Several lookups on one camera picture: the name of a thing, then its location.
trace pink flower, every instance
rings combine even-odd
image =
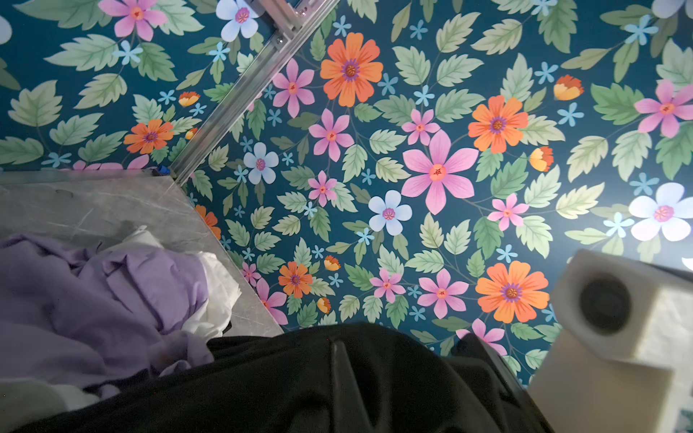
[[[394,302],[394,294],[404,294],[404,287],[397,284],[402,279],[400,274],[392,274],[390,276],[389,272],[385,268],[380,269],[380,278],[371,278],[371,284],[376,286],[376,292],[373,295],[376,298],[382,298],[385,295],[387,302]]]
[[[484,340],[489,346],[495,349],[495,351],[498,352],[498,355],[505,356],[508,354],[505,347],[494,343],[505,336],[505,329],[494,328],[486,333],[486,324],[480,319],[476,319],[474,323],[472,323],[472,330],[474,330],[474,334],[476,334],[477,337]],[[469,333],[470,332],[466,329],[458,329],[455,331],[455,334],[457,334],[459,338],[462,338]]]
[[[322,170],[320,170],[320,173],[317,174],[317,180],[308,179],[308,185],[310,185],[311,188],[314,188],[310,194],[308,194],[308,198],[311,200],[315,200],[317,198],[318,203],[320,203],[320,206],[322,207],[325,207],[327,204],[327,199],[337,199],[337,193],[334,191],[334,188],[337,185],[337,180],[327,179],[327,175]]]
[[[141,155],[128,164],[128,170],[141,170],[149,163],[149,155]],[[123,164],[117,162],[105,162],[87,165],[84,161],[77,161],[72,165],[73,170],[124,170]]]
[[[329,147],[330,158],[335,162],[339,161],[341,152],[337,144],[343,148],[348,148],[350,145],[353,145],[351,135],[340,134],[341,131],[344,131],[347,126],[349,126],[349,116],[346,114],[344,116],[339,116],[337,122],[335,122],[332,112],[326,108],[322,112],[322,124],[325,125],[325,127],[312,125],[308,128],[310,135],[316,139],[322,139],[315,144],[313,153],[322,155]]]
[[[261,280],[262,277],[260,277],[260,274],[255,272],[258,269],[258,267],[253,263],[252,265],[248,266],[246,262],[243,262],[243,268],[240,270],[240,273],[243,274],[243,278],[250,283],[251,286],[255,287],[257,284],[257,280]]]
[[[313,81],[314,71],[306,69],[299,75],[299,65],[296,60],[289,60],[286,65],[286,77],[281,72],[276,74],[272,82],[282,90],[274,96],[275,107],[283,107],[286,101],[289,101],[289,115],[291,117],[298,116],[299,100],[306,105],[313,104],[315,98],[310,90],[302,89],[303,86],[309,85]]]
[[[145,41],[152,40],[154,30],[168,22],[168,17],[160,10],[151,10],[157,0],[102,0],[98,7],[112,17],[125,17],[116,23],[116,36],[125,37],[137,26],[137,35]]]
[[[430,186],[426,195],[426,206],[433,215],[438,214],[445,207],[445,188],[457,198],[469,198],[474,196],[474,185],[466,177],[452,175],[466,170],[474,165],[479,151],[476,149],[460,149],[450,159],[450,137],[439,130],[430,142],[431,159],[420,150],[407,150],[404,152],[404,164],[410,170],[426,173],[407,179],[402,187],[402,195],[418,197]]]
[[[517,204],[516,205],[517,202],[518,202],[518,196],[515,193],[508,195],[508,198],[505,199],[505,203],[503,203],[502,200],[494,199],[493,207],[498,209],[499,211],[498,212],[491,212],[491,214],[489,215],[489,220],[490,221],[500,220],[500,224],[498,225],[498,228],[500,228],[501,231],[505,231],[508,228],[508,226],[510,225],[511,221],[517,227],[522,227],[523,225],[525,225],[525,222],[523,221],[522,217],[520,217],[518,215],[520,213],[527,212],[527,209],[529,209],[529,205],[527,205],[527,204]]]
[[[258,298],[260,298],[260,301],[262,301],[262,304],[267,308],[267,311],[274,317],[274,320],[280,325],[288,324],[289,321],[286,319],[286,315],[275,308],[281,307],[286,303],[286,293],[274,292],[268,299],[267,296],[270,294],[270,286],[264,278],[258,280],[258,285],[255,287],[255,290],[258,292]]]
[[[693,85],[688,85],[678,91],[674,96],[674,83],[669,80],[662,80],[657,86],[657,98],[645,98],[635,103],[638,113],[654,113],[640,121],[638,132],[654,131],[662,123],[662,134],[673,139],[678,134],[678,120],[693,120],[693,105],[684,105],[693,99]]]
[[[450,272],[447,269],[438,272],[436,282],[438,284],[434,283],[430,278],[419,278],[421,288],[426,292],[432,292],[419,296],[420,306],[428,307],[435,302],[433,312],[435,312],[438,319],[448,315],[448,306],[455,311],[465,311],[467,309],[464,301],[452,295],[465,293],[469,284],[461,281],[455,281],[450,284]]]
[[[408,143],[410,145],[416,143],[421,137],[421,144],[428,145],[430,138],[428,136],[429,132],[438,132],[440,127],[437,123],[431,123],[433,119],[433,110],[428,110],[423,113],[423,118],[421,118],[421,112],[417,109],[412,110],[412,122],[407,122],[402,125],[402,129],[405,132],[411,132],[409,135]]]

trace black fabric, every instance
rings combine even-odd
[[[272,339],[213,339],[213,364],[17,431],[331,433],[334,420],[343,418],[334,416],[333,407],[337,341],[353,375],[335,377],[356,382],[351,389],[358,390],[354,398],[361,399],[372,432],[530,431],[483,362],[459,358],[451,364],[408,336],[371,324],[309,328]]]

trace orange flower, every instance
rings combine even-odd
[[[554,163],[554,151],[551,148],[543,147],[535,149],[529,155],[529,163],[536,170],[548,171]]]
[[[328,314],[332,310],[332,305],[330,300],[327,298],[320,298],[317,300],[317,307],[325,314]]]
[[[150,121],[149,126],[140,123],[131,130],[134,134],[125,136],[123,142],[130,144],[128,151],[141,154],[152,153],[154,149],[159,150],[166,147],[166,142],[173,138],[173,125],[171,122],[161,124],[162,120]]]
[[[304,294],[309,294],[312,290],[313,275],[306,275],[308,268],[305,265],[297,265],[296,262],[289,262],[279,270],[279,284],[284,286],[284,293],[294,297],[302,298]]]
[[[183,107],[190,107],[192,104],[200,100],[200,95],[194,91],[185,91],[178,97],[178,102]]]
[[[491,146],[491,153],[503,153],[506,141],[512,146],[520,143],[524,134],[518,130],[529,124],[529,115],[518,113],[521,109],[519,100],[510,98],[506,104],[504,96],[489,98],[489,108],[484,104],[476,107],[472,117],[478,122],[469,124],[469,136],[479,137],[474,147],[484,152]]]
[[[332,256],[327,256],[325,258],[325,268],[328,271],[336,271],[339,270],[342,266],[340,265],[340,261],[337,260],[336,258]]]
[[[188,132],[185,133],[185,139],[186,140],[192,140],[195,134],[198,133],[198,129],[194,127],[193,129],[189,130]]]
[[[582,81],[571,76],[560,77],[554,85],[554,97],[558,100],[575,99],[584,92]]]
[[[195,206],[195,210],[200,214],[200,216],[202,217],[204,222],[206,222],[210,230],[212,230],[214,236],[216,236],[217,239],[221,239],[221,229],[216,226],[217,222],[219,221],[216,219],[216,216],[214,216],[214,213],[207,213],[207,208],[200,205]]]
[[[339,95],[343,107],[353,107],[355,95],[366,102],[375,92],[369,81],[378,82],[383,77],[383,64],[372,61],[380,55],[380,48],[372,39],[362,44],[361,33],[349,33],[346,46],[341,39],[335,40],[327,49],[332,60],[323,60],[320,65],[320,78],[330,80],[323,87],[327,97]]]
[[[541,272],[529,274],[529,264],[514,261],[510,273],[503,263],[491,266],[487,272],[491,279],[481,278],[476,291],[488,296],[479,299],[484,312],[495,310],[493,318],[509,324],[517,316],[521,322],[536,318],[534,308],[546,308],[549,294],[539,292],[549,282]]]

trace flower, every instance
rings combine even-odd
[[[546,146],[537,148],[529,154],[529,164],[539,171],[548,171],[554,163],[554,151]]]
[[[240,270],[243,278],[253,287],[257,284],[257,280],[261,279],[260,274],[256,272],[257,269],[258,267],[255,263],[248,266],[246,262],[243,262],[242,269]]]
[[[414,26],[414,25],[409,26],[409,30],[412,31],[412,35],[409,36],[409,38],[410,39],[417,38],[418,40],[421,40],[421,36],[424,33],[428,32],[428,29],[423,26],[423,20],[422,19],[419,20],[419,23],[416,26]]]
[[[328,276],[327,278],[330,280],[330,285],[336,285],[337,288],[344,282],[344,280],[340,280],[340,275],[337,272],[335,272],[335,276]]]
[[[541,310],[542,313],[546,315],[546,321],[556,320],[556,312],[554,311],[554,304],[550,303],[549,308]]]
[[[130,63],[130,61],[133,61],[135,63],[140,63],[141,60],[139,57],[137,57],[137,54],[141,54],[144,51],[140,46],[138,46],[137,48],[132,50],[132,49],[130,49],[130,43],[128,41],[122,41],[121,47],[123,47],[123,50],[122,51],[115,50],[113,52],[113,56],[116,58],[122,57],[123,58],[123,61],[121,62],[122,65],[126,65],[126,64]]]
[[[246,153],[243,156],[243,163],[246,167],[251,168],[248,180],[253,185],[260,183],[261,178],[268,184],[274,182],[277,175],[274,174],[272,167],[279,165],[279,157],[276,152],[267,153],[267,146],[264,143],[255,143],[255,153]]]
[[[313,207],[313,202],[308,202],[304,205],[304,208],[301,210],[305,211],[304,215],[307,216],[308,219],[311,219],[317,212],[317,207]]]
[[[173,138],[173,125],[171,122],[162,123],[161,119],[156,119],[149,125],[140,123],[133,127],[133,134],[126,135],[123,140],[124,144],[129,144],[128,152],[145,154],[166,147],[166,142]]]
[[[173,96],[174,93],[175,90],[169,90],[168,93],[160,91],[159,95],[161,95],[161,98],[159,98],[158,101],[164,103],[164,105],[168,105],[168,103],[175,101],[175,97]]]
[[[401,200],[399,192],[390,190],[385,193],[385,201],[380,197],[372,197],[368,201],[368,209],[376,213],[368,221],[373,231],[380,231],[387,226],[387,232],[391,236],[402,233],[400,221],[408,221],[412,217],[412,207],[408,204],[400,205]]]
[[[204,114],[204,109],[207,108],[206,105],[200,106],[200,103],[195,104],[195,108],[190,110],[190,113],[193,114],[193,116],[199,116],[201,114]]]
[[[371,174],[370,168],[367,168],[366,171],[361,173],[361,175],[363,176],[363,179],[361,179],[362,184],[365,184],[366,182],[368,182],[368,185],[371,185],[371,181],[376,178],[375,175]]]
[[[272,104],[275,107],[283,107],[286,101],[288,101],[289,116],[298,116],[300,109],[299,100],[305,105],[311,105],[315,102],[313,93],[308,89],[304,89],[305,86],[313,82],[313,74],[314,71],[312,69],[304,69],[299,75],[299,65],[296,63],[296,60],[289,60],[289,63],[286,65],[286,77],[279,72],[272,79],[277,89],[285,89],[277,93]]]
[[[646,195],[636,197],[628,212],[637,218],[647,218],[631,228],[637,240],[650,240],[662,229],[664,237],[672,242],[682,240],[691,232],[691,226],[683,219],[693,218],[693,197],[682,200],[683,185],[675,182],[657,188],[655,200]]]
[[[494,199],[492,201],[493,207],[498,210],[498,212],[491,212],[489,214],[490,221],[500,220],[498,228],[501,231],[506,231],[510,222],[512,221],[517,227],[522,227],[525,225],[522,217],[519,216],[521,213],[527,212],[529,205],[527,204],[516,204],[518,202],[518,196],[512,193],[505,199],[505,203],[502,200]]]
[[[474,185],[466,177],[453,175],[467,170],[476,162],[479,151],[476,149],[459,149],[450,159],[450,137],[439,130],[430,142],[431,159],[419,149],[404,152],[404,163],[410,170],[424,175],[413,176],[407,179],[402,187],[402,195],[406,197],[418,197],[430,187],[426,195],[426,206],[433,215],[438,214],[445,207],[445,188],[453,197],[469,198],[474,196]]]
[[[654,131],[661,122],[662,134],[673,139],[678,134],[677,117],[684,121],[693,120],[693,105],[684,105],[693,99],[693,85],[683,87],[674,96],[674,83],[661,80],[655,93],[659,102],[645,98],[635,103],[638,113],[654,113],[640,121],[638,132]]]
[[[382,88],[383,88],[383,96],[385,96],[385,94],[386,94],[387,92],[390,92],[391,95],[394,95],[394,87],[393,87],[393,85],[397,84],[398,81],[399,81],[399,77],[393,77],[393,78],[390,80],[390,78],[389,78],[389,76],[387,75],[387,73],[384,73],[384,74],[383,74],[383,81],[378,82],[378,87],[382,87]]]
[[[544,81],[548,82],[554,82],[554,76],[551,75],[551,72],[555,72],[559,66],[557,64],[551,65],[549,68],[549,64],[547,62],[541,62],[541,71],[537,71],[534,73],[535,76],[541,77],[539,78],[539,84],[542,85],[544,84]]]
[[[248,139],[245,135],[243,136],[243,140],[239,143],[241,146],[243,146],[243,152],[250,152],[252,149],[252,144],[253,140]]]
[[[518,113],[522,103],[516,98],[510,98],[505,103],[504,96],[489,98],[489,107],[479,104],[472,117],[478,122],[469,124],[469,136],[479,137],[474,141],[474,147],[484,152],[491,146],[491,153],[503,153],[507,149],[505,143],[515,146],[524,136],[519,129],[529,125],[529,114]]]
[[[383,295],[385,295],[387,302],[393,303],[395,301],[395,293],[405,293],[404,287],[397,284],[401,279],[402,276],[400,274],[392,274],[390,276],[387,269],[382,267],[380,269],[380,278],[373,277],[370,280],[371,284],[377,287],[376,291],[373,293],[373,296],[376,298],[382,298]]]
[[[465,311],[467,309],[464,301],[453,295],[463,294],[467,291],[469,284],[455,281],[450,284],[450,272],[442,269],[436,275],[436,283],[430,278],[419,278],[419,285],[427,294],[422,294],[417,301],[420,306],[428,307],[435,302],[433,312],[438,319],[448,315],[448,306],[455,311]]]
[[[351,24],[345,24],[347,17],[342,15],[339,21],[332,23],[332,27],[336,28],[335,36],[339,36],[340,33],[343,37],[347,37],[347,30],[351,28]]]
[[[650,18],[649,15],[643,15],[640,17],[640,22],[638,22],[637,26],[635,24],[626,24],[623,26],[623,30],[632,33],[632,35],[628,36],[628,39],[626,39],[626,44],[632,44],[637,40],[640,45],[645,45],[647,43],[647,36],[645,36],[645,33],[654,35],[659,31],[659,27],[647,26]]]
[[[322,111],[322,124],[324,127],[315,124],[308,128],[310,135],[320,139],[313,148],[313,154],[322,155],[329,149],[330,159],[339,161],[342,152],[338,145],[348,148],[354,143],[351,135],[340,134],[349,126],[349,116],[339,116],[335,122],[332,112],[326,108]]]
[[[200,205],[195,206],[195,210],[200,214],[209,229],[212,230],[214,236],[216,236],[217,239],[221,239],[221,229],[216,226],[219,221],[216,216],[214,216],[214,212],[207,213],[207,209]]]
[[[195,134],[198,133],[198,129],[194,127],[193,129],[189,130],[188,132],[185,133],[185,139],[186,140],[192,140]]]
[[[568,111],[565,111],[562,108],[559,111],[557,111],[559,115],[563,116],[563,118],[559,121],[559,125],[563,125],[565,122],[568,122],[568,125],[575,126],[575,119],[583,118],[585,116],[584,113],[576,113],[576,108],[577,103],[570,103],[570,105],[568,106]]]
[[[652,13],[659,18],[669,18],[686,3],[686,15],[693,18],[693,0],[654,0]]]
[[[571,100],[582,95],[585,89],[582,88],[582,81],[571,76],[562,76],[554,85],[554,98],[558,100]]]
[[[315,248],[313,248],[313,256],[315,258],[322,258],[322,252],[325,251],[325,248],[320,248],[317,245],[315,245]]]
[[[255,257],[255,253],[252,253],[252,252],[250,251],[250,247],[244,249],[244,250],[241,251],[241,252],[243,253],[243,258],[244,258],[245,260],[253,260],[253,257]]]
[[[416,309],[416,306],[412,306],[412,310],[409,312],[409,316],[414,316],[414,321],[419,321],[421,320],[426,320],[426,316],[423,314],[426,312],[426,309],[424,307],[421,307],[420,310]]]
[[[369,235],[369,234],[368,234],[368,231],[369,231],[369,230],[368,230],[368,227],[366,227],[366,228],[363,229],[363,231],[357,231],[357,232],[356,232],[356,235],[360,237],[360,239],[358,240],[358,243],[365,242],[366,245],[370,245],[370,244],[371,244],[371,241],[372,241],[373,239],[375,239],[376,237],[373,236],[373,235]]]
[[[267,281],[264,278],[260,278],[258,280],[255,290],[258,292],[258,298],[260,298],[260,301],[265,308],[267,308],[267,311],[269,311],[272,317],[274,317],[274,320],[277,321],[277,324],[287,325],[289,321],[286,318],[286,315],[277,308],[286,303],[286,294],[282,292],[275,292],[272,293],[272,296],[267,298],[267,296],[270,294],[270,285],[267,284]]]
[[[243,183],[247,182],[247,180],[245,179],[245,176],[247,176],[247,174],[248,174],[247,168],[243,168],[243,166],[238,166],[234,170],[234,174],[237,176],[236,180],[238,180],[238,182],[243,182]]]
[[[375,92],[371,82],[382,78],[383,64],[373,62],[380,55],[380,48],[372,39],[362,45],[361,33],[349,33],[346,46],[341,39],[335,40],[327,48],[331,60],[323,60],[320,65],[320,78],[329,80],[323,90],[329,99],[339,95],[343,107],[353,107],[356,98],[366,102]]]
[[[421,88],[421,91],[415,91],[414,96],[416,96],[418,99],[414,104],[419,105],[423,104],[424,107],[428,107],[428,100],[435,98],[434,94],[428,93],[428,85],[423,85],[423,88]]]
[[[327,256],[324,261],[325,264],[325,269],[328,271],[336,271],[339,270],[342,266],[340,265],[340,261],[337,260],[336,258],[332,256]]]
[[[263,98],[265,98],[265,99],[272,99],[272,98],[274,98],[274,95],[277,94],[277,91],[274,90],[273,87],[274,87],[274,86],[272,86],[272,85],[270,84],[270,85],[268,85],[268,86],[265,88],[265,95],[263,96]]]
[[[607,236],[611,236],[614,233],[618,232],[618,236],[620,238],[625,238],[626,237],[626,231],[623,230],[623,227],[630,227],[635,223],[631,218],[628,218],[627,220],[623,219],[623,215],[620,212],[617,212],[613,215],[613,221],[604,221],[604,225],[607,227],[611,227],[607,232]]]
[[[152,10],[157,0],[124,0],[124,4],[116,0],[102,0],[98,7],[112,17],[124,17],[116,23],[117,37],[129,36],[137,26],[137,35],[145,41],[152,40],[154,30],[168,22],[168,17],[160,10]]]
[[[279,284],[284,286],[284,293],[295,298],[302,298],[304,294],[310,294],[310,285],[313,284],[313,276],[308,274],[308,268],[303,264],[289,262],[279,270]]]
[[[220,19],[228,21],[221,30],[221,38],[226,42],[236,40],[239,31],[245,39],[250,39],[258,31],[255,19],[260,15],[245,0],[219,0],[216,14]]]
[[[412,287],[408,288],[407,294],[411,297],[414,297],[414,299],[418,299],[419,295],[421,294],[421,291],[419,290],[419,285],[415,284]]]
[[[308,194],[308,198],[311,200],[317,199],[322,207],[325,207],[327,204],[327,199],[337,199],[337,193],[335,192],[337,180],[328,179],[323,170],[320,170],[320,173],[317,174],[317,180],[308,179],[308,185],[313,188],[310,194]]]
[[[496,260],[501,261],[501,262],[503,260],[505,260],[507,263],[510,263],[512,261],[512,258],[515,258],[518,256],[517,253],[511,253],[510,252],[511,249],[513,249],[513,246],[510,244],[505,245],[505,249],[496,248],[495,252],[500,254]]]
[[[216,50],[211,50],[207,54],[213,55],[214,60],[212,62],[218,62],[219,60],[226,60],[226,53],[231,49],[229,47],[224,48],[224,44],[217,42]]]
[[[472,330],[474,331],[474,334],[477,337],[484,340],[491,348],[493,348],[493,350],[498,352],[498,355],[505,356],[508,354],[508,352],[505,350],[505,347],[501,346],[500,344],[494,343],[505,336],[505,329],[494,328],[486,332],[486,324],[481,319],[476,319],[472,323]],[[455,334],[457,334],[458,338],[461,339],[465,335],[471,334],[471,332],[467,329],[458,329],[455,331]]]
[[[421,137],[421,144],[428,145],[430,143],[430,137],[428,133],[438,132],[440,126],[437,123],[431,123],[433,120],[433,110],[429,109],[423,113],[421,117],[421,112],[417,109],[412,110],[412,120],[413,122],[407,122],[402,125],[404,132],[411,132],[407,142],[409,145],[416,143]]]
[[[658,184],[659,177],[653,177],[652,179],[648,180],[647,175],[644,173],[640,173],[638,177],[640,178],[640,182],[631,180],[629,183],[630,186],[637,186],[635,191],[633,191],[633,195],[639,195],[643,191],[647,195],[652,195],[652,188],[650,188],[650,186]]]
[[[48,159],[46,161],[43,161],[41,163],[42,166],[47,166],[51,165],[53,168],[58,168],[60,164],[69,164],[70,163],[70,157],[72,156],[71,153],[66,153],[63,155],[58,155],[55,152],[51,152],[48,154]]]
[[[330,300],[327,298],[318,299],[317,307],[320,309],[320,311],[322,311],[325,314],[328,314],[330,311],[332,311],[332,304],[330,303]]]
[[[284,152],[282,155],[283,155],[283,158],[281,159],[281,161],[286,162],[287,166],[294,163],[294,160],[292,158],[294,156],[294,154],[292,152],[289,152],[289,154],[286,154],[286,152]]]
[[[200,95],[194,91],[184,91],[178,97],[178,103],[183,107],[190,107],[200,100]]]
[[[532,15],[537,15],[541,11],[541,14],[546,17],[549,15],[549,6],[555,6],[558,3],[558,0],[532,0],[532,4],[536,5],[532,10]]]
[[[502,263],[496,263],[486,272],[491,279],[480,278],[476,291],[486,295],[479,299],[479,306],[484,312],[495,310],[493,318],[509,324],[513,317],[526,322],[536,318],[534,308],[546,308],[549,294],[539,290],[546,288],[549,282],[541,272],[529,273],[527,263],[514,261],[510,264],[510,273]]]

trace light blue flower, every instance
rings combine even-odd
[[[419,290],[419,285],[415,284],[412,287],[407,289],[407,294],[411,297],[414,297],[414,299],[418,299],[419,295],[423,294],[422,291]]]
[[[51,152],[48,154],[48,159],[46,161],[43,161],[41,163],[42,166],[52,166],[53,168],[58,168],[60,164],[69,164],[70,163],[70,157],[72,156],[71,153],[66,153],[64,155],[58,155],[55,152]]]
[[[357,231],[357,232],[356,232],[356,235],[360,237],[360,239],[358,240],[358,243],[365,242],[366,245],[370,245],[370,244],[371,244],[371,241],[372,241],[373,239],[375,239],[376,237],[373,236],[373,235],[369,235],[368,232],[369,232],[368,227],[366,227],[365,229],[363,229],[363,231]]]
[[[250,247],[248,247],[247,249],[244,249],[244,250],[241,251],[241,252],[243,253],[243,258],[244,258],[245,260],[248,260],[249,262],[252,262],[252,261],[253,261],[253,257],[255,257],[255,254],[253,254],[252,252],[250,252]]]
[[[332,23],[332,27],[337,29],[337,31],[335,31],[335,36],[339,36],[341,33],[342,36],[347,37],[347,30],[351,28],[351,24],[345,24],[344,22],[346,20],[347,17],[342,15],[339,22]]]
[[[541,310],[542,313],[546,315],[546,321],[556,320],[556,313],[554,312],[554,304],[550,303],[548,309]]]
[[[317,245],[315,245],[315,248],[311,251],[313,253],[313,256],[315,258],[322,258],[322,252],[325,251],[325,248],[320,248]]]
[[[496,249],[495,249],[495,252],[497,252],[497,253],[500,254],[496,260],[498,260],[498,261],[500,261],[500,262],[502,262],[503,260],[505,260],[507,263],[510,263],[510,262],[512,261],[513,258],[515,258],[515,257],[518,256],[517,253],[511,253],[511,252],[510,252],[510,250],[512,250],[512,249],[513,249],[513,246],[510,245],[510,244],[505,245],[505,249],[496,248]]]
[[[238,182],[243,182],[244,184],[248,182],[248,180],[245,179],[245,177],[248,176],[248,169],[247,168],[242,168],[241,166],[238,166],[234,170],[234,174],[237,176],[236,180]]]
[[[620,238],[625,238],[626,237],[626,231],[623,230],[623,227],[630,227],[633,224],[635,224],[635,221],[633,221],[631,218],[628,218],[627,220],[623,219],[623,215],[620,212],[614,213],[613,214],[613,221],[607,220],[604,221],[604,225],[607,227],[611,227],[607,232],[607,236],[613,235],[615,232],[618,233],[618,236]]]
[[[640,22],[637,26],[635,24],[626,24],[624,26],[623,30],[632,33],[632,35],[628,36],[628,39],[626,39],[627,44],[632,44],[637,39],[640,45],[645,45],[647,44],[647,36],[645,36],[645,33],[654,35],[659,31],[659,27],[647,26],[649,20],[649,15],[643,15],[640,17]]]
[[[226,236],[221,235],[221,246],[230,251],[231,250],[231,239],[227,239]]]
[[[121,62],[122,65],[126,65],[130,63],[130,60],[132,60],[135,63],[140,63],[140,58],[137,57],[137,54],[142,53],[144,51],[141,47],[137,47],[134,50],[130,49],[130,43],[128,41],[122,41],[121,42],[121,47],[123,48],[122,51],[120,50],[115,50],[113,52],[113,56],[116,58],[123,58],[123,61]]]
[[[535,72],[534,75],[541,77],[539,78],[540,85],[544,84],[544,81],[554,82],[554,76],[551,75],[551,72],[555,72],[558,68],[559,66],[557,64],[553,64],[549,68],[549,64],[547,62],[541,62],[541,71]]]
[[[378,83],[378,87],[383,88],[383,96],[387,92],[390,92],[391,95],[394,95],[394,87],[393,85],[397,84],[399,81],[399,77],[393,77],[391,80],[389,78],[389,75],[387,75],[387,72],[383,74],[383,80]]]
[[[371,181],[376,178],[375,175],[371,174],[371,169],[367,168],[366,171],[362,172],[361,175],[363,176],[363,179],[361,179],[361,183],[365,184],[368,182],[368,185],[371,184]]]
[[[284,155],[284,158],[282,158],[281,160],[286,162],[287,166],[294,163],[294,160],[292,159],[294,154],[292,152],[289,152],[289,154],[286,154],[286,152],[284,152],[282,155]]]
[[[313,215],[315,215],[315,212],[317,212],[317,207],[313,207],[313,202],[308,202],[301,210],[305,211],[304,215],[307,216],[308,219],[311,219]]]
[[[268,121],[272,121],[272,126],[275,126],[277,123],[281,123],[281,119],[279,118],[279,115],[281,114],[281,110],[277,108],[276,111],[270,108],[270,116],[267,117]]]
[[[277,91],[274,90],[274,86],[271,84],[269,86],[267,86],[267,89],[265,89],[265,99],[272,99],[272,98],[274,98],[274,95],[276,95],[276,94],[277,94]]]
[[[414,321],[419,321],[419,319],[426,320],[426,316],[423,315],[425,312],[426,309],[424,307],[418,309],[416,306],[412,306],[412,310],[409,311],[409,316],[414,316]]]
[[[209,51],[209,55],[214,56],[214,60],[212,62],[216,63],[219,60],[226,60],[226,53],[228,53],[231,49],[229,47],[224,48],[224,44],[221,42],[217,42],[217,49]]]
[[[339,272],[335,272],[335,276],[328,276],[327,278],[330,279],[330,285],[334,285],[337,288],[339,288],[340,284],[344,282],[344,280],[340,280]]]
[[[159,102],[164,103],[164,105],[168,105],[169,103],[174,103],[175,102],[175,96],[173,94],[175,93],[175,90],[169,90],[168,93],[164,91],[160,91],[159,95],[161,95],[161,98],[158,99]]]
[[[637,188],[633,192],[633,195],[640,195],[640,193],[643,191],[647,195],[652,195],[652,188],[650,188],[650,186],[658,184],[659,177],[647,179],[647,175],[644,173],[640,173],[638,177],[640,178],[640,182],[638,182],[637,180],[631,180],[629,184],[630,186],[637,186]]]
[[[418,40],[421,40],[421,36],[423,36],[424,33],[428,33],[428,29],[423,26],[422,19],[419,20],[419,23],[416,26],[413,24],[409,26],[409,30],[412,31],[412,35],[409,36],[410,39],[417,38]]]
[[[424,107],[428,107],[428,100],[435,98],[434,94],[428,93],[428,85],[423,85],[423,88],[421,91],[416,91],[414,92],[414,96],[416,96],[418,99],[414,104],[418,105],[423,103]]]
[[[584,113],[579,113],[575,112],[577,108],[577,103],[570,103],[568,105],[568,111],[565,111],[564,109],[560,109],[558,111],[558,114],[563,116],[563,118],[559,121],[559,125],[563,125],[565,122],[568,122],[568,125],[570,126],[575,126],[575,119],[576,118],[583,118],[585,116]]]
[[[549,6],[555,6],[558,4],[558,0],[532,0],[532,4],[536,7],[532,11],[532,15],[537,15],[541,12],[542,15],[549,15]]]
[[[253,151],[253,140],[248,139],[245,135],[243,136],[243,140],[239,144],[243,146],[243,152]]]
[[[193,116],[199,116],[201,114],[204,114],[204,109],[207,108],[206,105],[200,105],[200,103],[195,104],[195,108],[190,110],[190,113],[193,114]]]

